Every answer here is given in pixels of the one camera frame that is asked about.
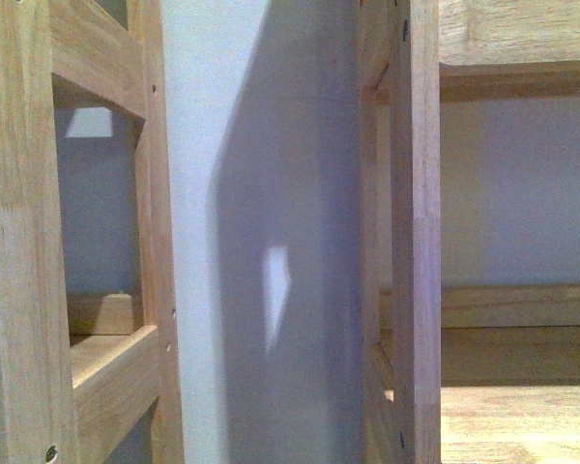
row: rectangular opening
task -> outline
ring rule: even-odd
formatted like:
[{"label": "rectangular opening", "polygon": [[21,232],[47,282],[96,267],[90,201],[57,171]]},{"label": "rectangular opening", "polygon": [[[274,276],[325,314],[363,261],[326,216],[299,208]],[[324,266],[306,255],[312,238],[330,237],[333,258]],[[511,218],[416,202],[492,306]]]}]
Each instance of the rectangular opening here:
[{"label": "rectangular opening", "polygon": [[[580,115],[568,102],[561,109],[554,102],[525,104],[547,107],[538,115],[518,106],[516,114],[505,116],[499,103],[492,108],[498,121],[491,123],[484,119],[487,108],[444,108],[444,463],[547,462],[556,456],[559,462],[580,462],[580,148],[572,148],[580,147]],[[524,124],[521,115],[533,121]],[[383,288],[382,332],[371,362],[387,400],[383,404],[391,404],[396,345],[388,109],[379,117],[383,259],[374,266]],[[577,126],[562,127],[576,120]],[[534,142],[516,137],[509,127],[515,125],[535,127]],[[555,135],[543,127],[558,131],[560,140],[550,141]],[[507,145],[482,159],[488,141],[505,142],[491,131],[506,133]],[[486,271],[494,269],[492,275]],[[500,280],[493,277],[496,272]],[[550,281],[542,273],[564,283],[542,283]],[[486,276],[499,285],[483,285],[491,283]],[[514,284],[525,279],[531,284]]]},{"label": "rectangular opening", "polygon": [[129,11],[127,0],[95,0],[121,26],[129,29]]},{"label": "rectangular opening", "polygon": [[56,111],[71,335],[142,327],[133,125],[104,107]]}]

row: wooden shelf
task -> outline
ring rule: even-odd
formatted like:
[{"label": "wooden shelf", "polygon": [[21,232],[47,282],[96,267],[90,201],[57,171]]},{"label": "wooden shelf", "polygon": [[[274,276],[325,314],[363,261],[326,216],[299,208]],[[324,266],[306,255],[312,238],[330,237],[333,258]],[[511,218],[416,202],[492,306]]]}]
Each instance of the wooden shelf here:
[{"label": "wooden shelf", "polygon": [[[394,401],[391,334],[372,350]],[[580,462],[580,328],[443,330],[443,463]]]},{"label": "wooden shelf", "polygon": [[[390,100],[391,2],[360,9],[364,101]],[[441,100],[580,95],[580,2],[440,0]]]},{"label": "wooden shelf", "polygon": [[104,462],[160,394],[158,330],[75,336],[71,343],[81,462]]},{"label": "wooden shelf", "polygon": [[94,0],[50,0],[54,101],[146,119],[143,48]]},{"label": "wooden shelf", "polygon": [[[380,293],[390,329],[392,293]],[[580,283],[451,287],[442,291],[443,328],[580,326]]]}]

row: wooden cube shelf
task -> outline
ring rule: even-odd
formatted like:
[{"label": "wooden cube shelf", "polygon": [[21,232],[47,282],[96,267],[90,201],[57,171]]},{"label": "wooden cube shelf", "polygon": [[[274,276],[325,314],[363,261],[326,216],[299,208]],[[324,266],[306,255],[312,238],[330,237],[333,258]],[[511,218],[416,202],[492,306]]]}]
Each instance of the wooden cube shelf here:
[{"label": "wooden cube shelf", "polygon": [[[104,462],[146,411],[184,459],[160,2],[127,8],[0,0],[1,464]],[[135,122],[141,296],[67,296],[54,108],[86,106]]]},{"label": "wooden cube shelf", "polygon": [[[580,95],[580,1],[358,3],[365,462],[580,460],[580,284],[442,289],[440,266],[441,102]],[[391,112],[382,295],[377,105]]]}]

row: white wall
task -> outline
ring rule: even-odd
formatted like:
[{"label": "white wall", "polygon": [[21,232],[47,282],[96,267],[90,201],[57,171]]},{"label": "white wall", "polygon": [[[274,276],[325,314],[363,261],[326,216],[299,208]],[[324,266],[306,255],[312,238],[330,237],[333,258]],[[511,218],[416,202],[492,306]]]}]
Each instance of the white wall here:
[{"label": "white wall", "polygon": [[450,103],[441,115],[444,284],[580,281],[580,98]]},{"label": "white wall", "polygon": [[163,2],[187,462],[360,462],[355,4]]}]

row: light wood grain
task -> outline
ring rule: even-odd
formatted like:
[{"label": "light wood grain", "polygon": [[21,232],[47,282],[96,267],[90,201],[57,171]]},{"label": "light wood grain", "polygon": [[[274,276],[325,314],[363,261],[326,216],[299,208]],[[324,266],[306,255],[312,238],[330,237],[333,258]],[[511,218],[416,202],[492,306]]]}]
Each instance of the light wood grain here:
[{"label": "light wood grain", "polygon": [[440,458],[438,2],[390,10],[391,208],[397,462]]},{"label": "light wood grain", "polygon": [[360,93],[375,89],[391,59],[392,36],[387,0],[370,0],[358,11],[357,66]]},{"label": "light wood grain", "polygon": [[374,263],[378,260],[378,209],[376,162],[376,111],[372,105],[359,108],[360,157],[360,222],[361,222],[361,283],[362,283],[362,333],[366,350],[379,339],[378,275]]},{"label": "light wood grain", "polygon": [[[443,386],[580,385],[580,328],[443,329]],[[381,342],[388,358],[391,331]]]},{"label": "light wood grain", "polygon": [[440,0],[440,59],[450,67],[580,62],[580,0]]},{"label": "light wood grain", "polygon": [[159,333],[92,335],[72,347],[83,464],[104,462],[159,396]]},{"label": "light wood grain", "polygon": [[399,431],[393,417],[393,404],[385,397],[381,373],[374,361],[374,353],[367,350],[363,360],[363,400],[365,403],[366,427],[371,431],[373,449],[368,458],[377,455],[382,464],[396,464],[394,449],[399,444]]},{"label": "light wood grain", "polygon": [[443,330],[442,420],[444,463],[580,462],[580,328]]},{"label": "light wood grain", "polygon": [[[358,11],[357,81],[359,93],[371,93],[370,87],[380,78],[379,67],[386,65],[389,53],[383,55],[373,49],[372,42],[379,34],[380,40],[388,35],[387,2],[375,2]],[[380,28],[372,30],[372,21]],[[378,259],[377,210],[377,108],[369,101],[359,107],[359,182],[361,225],[361,318],[362,318],[362,391],[364,430],[368,441],[364,451],[365,464],[392,464],[391,406],[383,411],[378,372],[373,362],[372,346],[378,342],[378,276],[374,263]]]},{"label": "light wood grain", "polygon": [[69,294],[71,335],[129,335],[143,326],[139,296],[126,294]]},{"label": "light wood grain", "polygon": [[[364,10],[383,9],[378,0]],[[441,0],[442,102],[580,96],[580,0]],[[374,22],[379,30],[378,21]],[[366,55],[390,48],[364,38]],[[379,62],[377,92],[361,92],[362,102],[388,104],[389,63]]]},{"label": "light wood grain", "polygon": [[[381,291],[381,329],[392,326],[391,305],[391,290]],[[444,288],[442,326],[580,326],[580,283]]]},{"label": "light wood grain", "polygon": [[153,462],[165,464],[183,462],[184,450],[160,2],[130,1],[129,12],[130,30],[139,34],[144,50],[148,118],[138,128],[135,172],[144,322],[159,328],[160,397],[152,425]]},{"label": "light wood grain", "polygon": [[0,1],[0,464],[77,462],[47,2]]},{"label": "light wood grain", "polygon": [[443,389],[443,463],[580,463],[580,387]]},{"label": "light wood grain", "polygon": [[146,117],[142,46],[94,0],[49,0],[53,72],[61,106],[92,94],[112,109]]}]

